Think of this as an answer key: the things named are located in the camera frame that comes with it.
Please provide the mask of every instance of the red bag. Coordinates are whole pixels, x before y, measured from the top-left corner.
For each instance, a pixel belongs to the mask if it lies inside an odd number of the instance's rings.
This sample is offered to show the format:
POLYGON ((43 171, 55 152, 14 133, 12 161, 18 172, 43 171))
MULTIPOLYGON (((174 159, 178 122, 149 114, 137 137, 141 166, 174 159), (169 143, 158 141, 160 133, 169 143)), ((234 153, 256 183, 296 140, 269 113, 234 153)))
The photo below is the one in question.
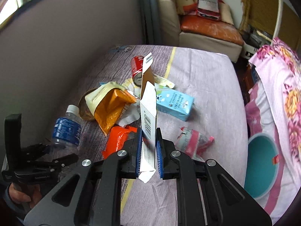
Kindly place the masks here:
POLYGON ((104 159, 108 158, 112 153, 121 150, 126 140, 134 138, 130 133, 136 133, 137 128, 126 126, 125 128, 116 126, 112 127, 106 149, 102 152, 104 159))
POLYGON ((221 0, 198 0, 197 15, 216 21, 221 20, 219 13, 219 1, 221 0))

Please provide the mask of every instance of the yellow stripe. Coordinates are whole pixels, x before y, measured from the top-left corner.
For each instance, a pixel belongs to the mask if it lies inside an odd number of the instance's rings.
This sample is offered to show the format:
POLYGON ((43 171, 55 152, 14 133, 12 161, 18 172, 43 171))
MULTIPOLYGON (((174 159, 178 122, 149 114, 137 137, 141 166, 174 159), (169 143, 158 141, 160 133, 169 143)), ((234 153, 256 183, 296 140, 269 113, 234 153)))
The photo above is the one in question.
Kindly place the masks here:
POLYGON ((169 75, 169 72, 170 72, 170 67, 171 67, 171 64, 173 62, 173 57, 175 56, 175 52, 176 52, 176 47, 174 47, 173 50, 172 50, 172 52, 171 52, 170 60, 169 60, 169 62, 167 64, 166 72, 165 72, 165 75, 164 75, 165 79, 168 78, 168 75, 169 75))
POLYGON ((134 183, 135 179, 129 179, 128 180, 128 185, 125 189, 125 192, 123 194, 123 197, 122 197, 122 200, 121 200, 121 205, 120 205, 120 214, 122 214, 123 212, 123 209, 125 207, 125 204, 128 200, 128 197, 130 195, 130 192, 131 192, 131 188, 133 187, 133 183, 134 183))

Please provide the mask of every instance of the yellow snack bag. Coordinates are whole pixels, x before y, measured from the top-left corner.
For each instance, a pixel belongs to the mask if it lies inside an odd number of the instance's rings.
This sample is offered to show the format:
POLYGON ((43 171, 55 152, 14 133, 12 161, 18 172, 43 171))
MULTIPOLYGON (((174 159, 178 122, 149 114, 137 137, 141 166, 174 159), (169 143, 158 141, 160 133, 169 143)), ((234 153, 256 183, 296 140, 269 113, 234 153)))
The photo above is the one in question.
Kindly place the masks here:
POLYGON ((136 102, 136 98, 116 82, 108 82, 85 96, 86 104, 101 130, 108 135, 119 119, 124 106, 136 102))

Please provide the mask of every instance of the orange cushion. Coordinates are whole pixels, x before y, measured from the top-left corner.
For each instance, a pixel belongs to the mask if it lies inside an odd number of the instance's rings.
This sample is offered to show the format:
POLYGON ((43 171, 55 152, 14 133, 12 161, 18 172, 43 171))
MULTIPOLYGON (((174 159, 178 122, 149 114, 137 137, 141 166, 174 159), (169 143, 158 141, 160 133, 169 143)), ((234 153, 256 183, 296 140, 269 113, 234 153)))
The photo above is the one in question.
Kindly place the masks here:
POLYGON ((240 46, 243 45, 243 38, 238 30, 233 25, 222 21, 213 21, 199 16, 186 15, 182 18, 181 30, 229 41, 240 46))

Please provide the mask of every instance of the barcode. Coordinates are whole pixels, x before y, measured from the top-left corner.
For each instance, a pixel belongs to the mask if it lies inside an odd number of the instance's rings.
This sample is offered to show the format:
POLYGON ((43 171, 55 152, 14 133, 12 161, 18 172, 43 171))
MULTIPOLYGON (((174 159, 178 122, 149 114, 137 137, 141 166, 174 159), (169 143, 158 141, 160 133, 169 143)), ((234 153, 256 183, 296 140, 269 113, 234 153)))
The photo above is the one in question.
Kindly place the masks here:
POLYGON ((146 58, 146 63, 148 63, 153 58, 152 54, 146 58))
POLYGON ((144 114, 145 131, 149 138, 151 138, 151 122, 146 114, 144 114))

